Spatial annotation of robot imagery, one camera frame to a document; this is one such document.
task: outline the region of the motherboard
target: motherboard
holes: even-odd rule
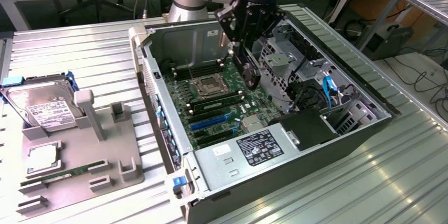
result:
[[[215,71],[186,68],[163,76],[194,150],[261,129],[281,114],[271,96],[246,88],[233,62],[215,64]]]

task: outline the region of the warning label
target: warning label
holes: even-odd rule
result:
[[[250,166],[263,163],[283,153],[269,130],[235,140],[235,143]]]
[[[25,108],[43,129],[74,122],[65,101],[49,102]]]

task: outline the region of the metal rail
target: metal rail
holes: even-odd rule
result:
[[[413,7],[418,8],[423,13],[426,13],[431,18],[434,18],[439,23],[448,26],[448,0],[405,0]],[[386,15],[389,15],[391,9],[395,6],[398,0],[390,0],[385,6],[383,11],[381,12],[373,26],[369,30],[361,35],[359,40],[355,43],[355,47],[359,51],[363,50],[373,34],[382,24]]]

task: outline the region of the cpu socket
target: cpu socket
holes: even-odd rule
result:
[[[195,85],[199,96],[205,98],[229,90],[218,74],[195,78],[193,84]]]

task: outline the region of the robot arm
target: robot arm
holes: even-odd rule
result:
[[[283,12],[277,0],[173,0],[169,22],[206,18],[206,1],[227,3],[229,7],[214,12],[223,33],[233,44],[233,63],[249,89],[257,87],[259,71],[246,53],[253,42],[266,36],[279,22]]]
[[[214,16],[227,39],[233,43],[233,63],[246,87],[253,90],[259,81],[259,71],[247,54],[253,42],[266,36],[279,22],[283,11],[277,0],[231,0],[230,6],[217,10]]]

